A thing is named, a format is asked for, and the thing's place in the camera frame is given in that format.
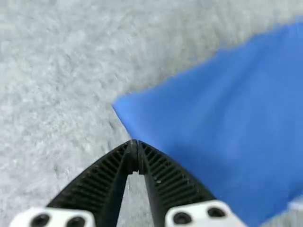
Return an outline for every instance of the carpet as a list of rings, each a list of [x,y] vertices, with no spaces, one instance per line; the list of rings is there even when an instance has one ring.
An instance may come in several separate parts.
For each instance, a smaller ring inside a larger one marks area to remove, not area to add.
[[[119,95],[301,14],[298,0],[0,0],[0,226],[129,139]],[[287,212],[265,226],[300,223]],[[152,226],[139,175],[118,226]]]

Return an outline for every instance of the blue cloth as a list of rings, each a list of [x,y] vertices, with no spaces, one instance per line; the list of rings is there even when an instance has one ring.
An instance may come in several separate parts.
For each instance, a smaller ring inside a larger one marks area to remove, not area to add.
[[[113,107],[250,227],[303,192],[303,24],[253,37]]]

